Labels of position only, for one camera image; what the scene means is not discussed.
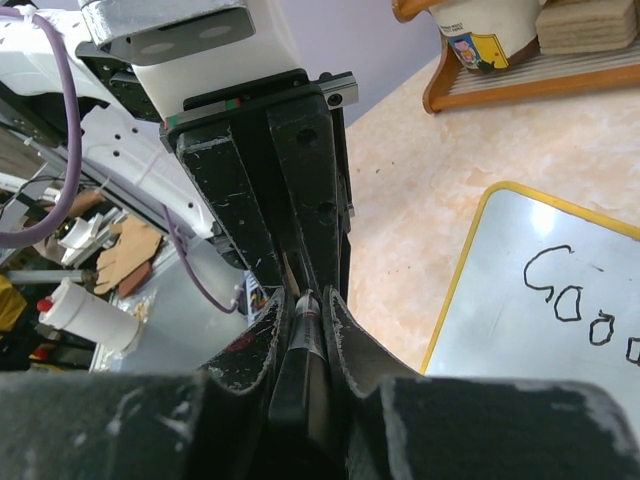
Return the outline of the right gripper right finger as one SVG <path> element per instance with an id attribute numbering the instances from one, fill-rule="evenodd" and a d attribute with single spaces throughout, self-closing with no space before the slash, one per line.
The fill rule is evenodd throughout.
<path id="1" fill-rule="evenodd" d="M 426 378 L 323 293 L 323 327 L 350 479 L 635 479 L 621 407 L 584 383 Z"/>

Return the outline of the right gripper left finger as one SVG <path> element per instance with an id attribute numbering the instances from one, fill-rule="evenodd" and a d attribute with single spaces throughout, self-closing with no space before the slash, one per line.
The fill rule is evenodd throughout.
<path id="1" fill-rule="evenodd" d="M 288 298 L 200 368 L 5 373 L 5 479 L 241 479 L 266 424 Z"/>

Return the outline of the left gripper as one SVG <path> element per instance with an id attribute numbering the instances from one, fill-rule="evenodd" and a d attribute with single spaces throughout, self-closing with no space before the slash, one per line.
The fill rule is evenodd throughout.
<path id="1" fill-rule="evenodd" d="M 304 287 L 323 294 L 327 287 L 341 287 L 345 253 L 341 181 L 329 109 L 358 101 L 352 72 L 325 72 L 311 80 L 305 70 L 294 69 L 188 98 L 182 112 L 160 125 L 162 144 L 168 150 L 176 148 L 176 156 L 238 257 L 265 290 L 284 285 L 282 267 L 232 127 L 199 127 L 280 104 L 268 110 L 267 119 L 285 198 L 292 208 L 299 269 Z"/>

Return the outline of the white whiteboard yellow frame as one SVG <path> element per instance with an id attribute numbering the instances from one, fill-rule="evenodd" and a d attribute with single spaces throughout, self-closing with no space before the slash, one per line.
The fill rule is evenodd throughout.
<path id="1" fill-rule="evenodd" d="M 638 228 L 515 182 L 489 187 L 422 370 L 637 395 Z"/>

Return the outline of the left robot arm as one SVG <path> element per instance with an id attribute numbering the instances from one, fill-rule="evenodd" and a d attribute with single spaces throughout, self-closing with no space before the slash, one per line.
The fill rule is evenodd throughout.
<path id="1" fill-rule="evenodd" d="M 351 73 L 311 79 L 277 1 L 1 5 L 1 118 L 64 150 L 60 201 L 5 247 L 69 214 L 82 176 L 154 219 L 220 238 L 266 293 L 348 290 L 353 211 L 343 107 Z"/>

